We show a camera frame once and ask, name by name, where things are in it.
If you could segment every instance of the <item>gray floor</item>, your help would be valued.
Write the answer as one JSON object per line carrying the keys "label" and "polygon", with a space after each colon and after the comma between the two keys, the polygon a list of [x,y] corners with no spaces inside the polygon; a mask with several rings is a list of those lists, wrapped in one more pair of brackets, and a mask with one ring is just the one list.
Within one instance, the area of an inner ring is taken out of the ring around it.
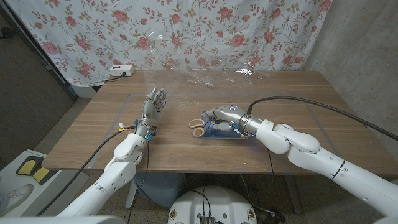
{"label": "gray floor", "polygon": [[[62,137],[64,132],[87,105],[89,99],[79,98],[63,118],[53,127],[35,151],[48,153]],[[87,189],[101,175],[101,172],[86,172],[90,178],[81,189]],[[289,196],[281,176],[245,175],[246,182],[252,189],[251,197],[254,203],[264,208],[275,207],[281,211],[287,221],[294,224],[316,223],[372,223],[381,215],[362,201],[350,195],[330,180],[322,176],[295,177],[304,213],[297,215],[292,211]],[[187,174],[188,188],[207,184],[224,185],[237,192],[237,183],[231,182],[234,175],[222,174]],[[100,215],[117,215],[129,223],[167,223],[168,208],[163,208],[141,194],[132,210],[124,207],[130,184],[118,190],[99,212]]]}

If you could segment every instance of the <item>robotic arm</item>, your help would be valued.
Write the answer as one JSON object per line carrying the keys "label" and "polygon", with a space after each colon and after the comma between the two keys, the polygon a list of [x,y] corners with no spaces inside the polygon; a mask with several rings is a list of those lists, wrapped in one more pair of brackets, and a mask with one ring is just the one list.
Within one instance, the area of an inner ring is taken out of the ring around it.
{"label": "robotic arm", "polygon": [[256,135],[270,151],[287,152],[289,161],[301,168],[324,175],[387,217],[397,216],[398,186],[362,169],[322,148],[313,136],[247,115],[233,105],[223,105],[202,114],[222,119],[225,125],[244,136]]}
{"label": "robotic arm", "polygon": [[106,165],[102,176],[58,217],[82,217],[96,215],[105,202],[136,174],[136,166],[142,159],[140,148],[156,134],[156,122],[167,103],[167,93],[155,87],[142,107],[141,118],[136,121],[135,133],[127,135],[114,150],[114,157]]}

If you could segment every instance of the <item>pink rose pattern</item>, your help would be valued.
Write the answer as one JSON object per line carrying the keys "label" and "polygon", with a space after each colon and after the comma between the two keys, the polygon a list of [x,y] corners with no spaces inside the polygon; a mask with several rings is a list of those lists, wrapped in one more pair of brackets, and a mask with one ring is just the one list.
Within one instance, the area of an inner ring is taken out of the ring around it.
{"label": "pink rose pattern", "polygon": [[76,86],[101,85],[112,65],[222,70],[248,63],[256,70],[299,70],[332,1],[198,3],[9,1],[61,74]]}

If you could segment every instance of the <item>clear plastic sheet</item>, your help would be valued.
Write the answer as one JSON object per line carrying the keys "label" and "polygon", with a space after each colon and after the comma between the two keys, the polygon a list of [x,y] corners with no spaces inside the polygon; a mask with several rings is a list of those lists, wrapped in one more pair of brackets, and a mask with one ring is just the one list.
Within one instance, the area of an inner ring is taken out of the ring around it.
{"label": "clear plastic sheet", "polygon": [[[258,98],[283,94],[280,92],[281,85],[268,73],[255,71],[251,62],[219,60],[217,63],[223,65],[222,70],[192,69],[188,63],[184,62],[185,48],[175,48],[173,52],[162,52],[162,46],[172,44],[172,39],[154,31],[149,33],[144,58],[146,87],[147,91],[151,91],[154,86],[166,89],[169,102],[165,110],[197,106],[198,114],[200,114],[201,110],[226,103],[236,104],[247,101],[250,104]],[[203,62],[204,67],[209,68],[206,66],[210,63],[209,61]],[[254,88],[254,83],[261,83],[261,88]]]}

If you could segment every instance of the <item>table leg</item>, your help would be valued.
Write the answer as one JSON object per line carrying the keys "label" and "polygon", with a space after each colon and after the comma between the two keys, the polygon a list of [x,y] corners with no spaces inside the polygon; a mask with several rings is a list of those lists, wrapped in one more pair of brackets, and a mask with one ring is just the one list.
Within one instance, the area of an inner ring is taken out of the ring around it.
{"label": "table leg", "polygon": [[294,181],[294,176],[284,175],[286,188],[289,193],[290,200],[293,205],[293,210],[296,214],[303,213],[303,207],[301,206],[299,193],[297,192],[296,182]]}
{"label": "table leg", "polygon": [[136,183],[134,180],[132,180],[131,185],[130,185],[129,194],[127,195],[127,199],[126,199],[126,208],[128,208],[128,209],[132,208],[132,206],[134,205],[134,202],[136,201],[138,192],[139,191],[137,189]]}

